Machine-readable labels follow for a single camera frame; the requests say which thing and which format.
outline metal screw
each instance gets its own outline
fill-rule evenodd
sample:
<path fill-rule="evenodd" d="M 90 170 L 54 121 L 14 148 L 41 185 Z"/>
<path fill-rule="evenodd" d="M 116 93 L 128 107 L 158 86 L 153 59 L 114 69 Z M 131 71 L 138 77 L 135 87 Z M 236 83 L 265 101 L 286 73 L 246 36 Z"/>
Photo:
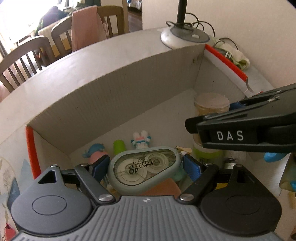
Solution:
<path fill-rule="evenodd" d="M 278 100 L 278 99 L 279 99 L 279 96 L 276 96 L 274 98 L 269 99 L 268 102 L 272 102 L 272 101 L 275 101 L 275 100 Z"/>
<path fill-rule="evenodd" d="M 99 196 L 99 200 L 101 202 L 109 202 L 113 199 L 113 196 L 111 194 L 101 194 Z"/>
<path fill-rule="evenodd" d="M 189 202 L 189 201 L 192 201 L 194 199 L 194 196 L 192 194 L 190 194 L 190 193 L 183 193 L 183 194 L 181 194 L 180 199 L 182 201 Z"/>

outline chair backrest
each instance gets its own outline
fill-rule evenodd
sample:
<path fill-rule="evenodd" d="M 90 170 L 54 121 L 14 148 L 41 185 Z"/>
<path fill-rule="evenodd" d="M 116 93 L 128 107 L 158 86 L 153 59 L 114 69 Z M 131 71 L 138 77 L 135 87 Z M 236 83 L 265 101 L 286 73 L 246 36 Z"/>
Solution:
<path fill-rule="evenodd" d="M 101 18 L 107 17 L 107 25 L 109 31 L 109 37 L 113 37 L 110 16 L 116 15 L 117 19 L 117 32 L 118 35 L 124 34 L 124 16 L 123 8 L 119 6 L 101 6 L 97 8 L 97 12 Z"/>
<path fill-rule="evenodd" d="M 21 44 L 21 42 L 25 41 L 28 38 L 32 38 L 32 36 L 31 35 L 27 35 L 27 36 L 23 37 L 22 39 L 20 39 L 19 41 L 17 41 L 16 42 L 17 47 Z"/>
<path fill-rule="evenodd" d="M 12 92 L 14 90 L 14 87 L 11 85 L 11 83 L 4 76 L 4 74 L 3 74 L 4 71 L 8 70 L 8 72 L 10 73 L 10 75 L 11 75 L 12 79 L 14 80 L 14 82 L 16 83 L 16 85 L 20 86 L 20 82 L 18 81 L 16 75 L 14 75 L 14 73 L 12 72 L 12 70 L 10 68 L 11 65 L 14 65 L 14 67 L 16 68 L 16 71 L 17 71 L 18 75 L 20 76 L 22 82 L 25 82 L 25 80 L 26 80 L 24 75 L 22 74 L 21 70 L 19 69 L 18 65 L 16 64 L 16 62 L 18 60 L 20 60 L 28 78 L 31 77 L 32 72 L 34 74 L 37 74 L 37 71 L 32 63 L 32 60 L 29 58 L 29 55 L 28 55 L 28 53 L 30 53 L 30 52 L 33 53 L 33 56 L 35 59 L 34 62 L 36 62 L 39 70 L 42 70 L 42 66 L 41 66 L 42 63 L 39 60 L 39 57 L 37 56 L 37 54 L 40 55 L 44 66 L 47 66 L 56 60 L 54 53 L 52 51 L 52 48 L 50 46 L 49 40 L 48 40 L 48 38 L 46 38 L 44 36 L 34 37 L 34 38 L 30 39 L 29 41 L 24 42 L 23 44 L 18 46 L 9 55 L 7 55 L 0 63 L 0 80 L 3 83 L 3 85 L 10 92 Z M 44 56 L 45 52 L 48 56 L 49 61 Z M 24 56 L 24 55 L 26 55 L 26 57 L 28 59 L 28 63 L 30 65 L 32 71 L 29 71 L 27 68 L 27 65 L 24 63 L 24 60 L 22 59 L 22 56 Z"/>
<path fill-rule="evenodd" d="M 61 40 L 60 35 L 63 34 L 63 33 L 66 33 L 69 45 L 72 48 L 71 37 L 70 37 L 70 35 L 68 33 L 68 30 L 71 29 L 71 26 L 72 26 L 72 17 L 69 16 L 68 18 L 66 18 L 63 21 L 59 22 L 56 26 L 54 26 L 52 28 L 52 32 L 51 32 L 52 39 L 54 41 L 54 44 L 57 47 L 57 50 L 59 51 L 59 53 L 60 53 L 60 55 L 62 57 L 66 56 L 67 52 L 66 52 L 66 49 L 65 49 L 65 47 L 63 45 L 63 42 Z"/>

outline plush toy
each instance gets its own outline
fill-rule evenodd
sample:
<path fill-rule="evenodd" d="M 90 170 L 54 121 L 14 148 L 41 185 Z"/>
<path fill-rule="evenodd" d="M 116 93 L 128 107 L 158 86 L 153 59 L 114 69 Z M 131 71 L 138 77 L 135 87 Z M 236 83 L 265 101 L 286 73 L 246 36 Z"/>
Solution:
<path fill-rule="evenodd" d="M 93 144 L 82 156 L 89 159 L 89 164 L 93 164 L 103 155 L 108 155 L 103 144 Z"/>
<path fill-rule="evenodd" d="M 142 131 L 141 135 L 138 132 L 133 134 L 133 140 L 131 143 L 136 149 L 148 148 L 148 144 L 151 140 L 151 137 L 148 135 L 147 131 Z"/>

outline green cup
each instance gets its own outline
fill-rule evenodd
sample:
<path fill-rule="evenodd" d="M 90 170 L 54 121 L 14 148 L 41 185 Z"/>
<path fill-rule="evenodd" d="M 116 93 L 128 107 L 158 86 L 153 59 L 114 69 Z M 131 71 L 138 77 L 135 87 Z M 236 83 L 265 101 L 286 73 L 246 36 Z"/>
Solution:
<path fill-rule="evenodd" d="M 123 140 L 116 140 L 113 142 L 113 152 L 116 156 L 117 154 L 126 151 L 126 145 Z"/>

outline cloth bag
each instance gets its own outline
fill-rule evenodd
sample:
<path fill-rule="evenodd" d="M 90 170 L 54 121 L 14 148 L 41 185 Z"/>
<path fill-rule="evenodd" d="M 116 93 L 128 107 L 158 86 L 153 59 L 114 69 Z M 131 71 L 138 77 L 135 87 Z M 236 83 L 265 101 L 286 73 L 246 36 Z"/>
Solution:
<path fill-rule="evenodd" d="M 101 19 L 96 10 L 97 6 L 90 6 L 73 12 L 72 52 L 107 38 L 102 23 L 105 19 Z"/>

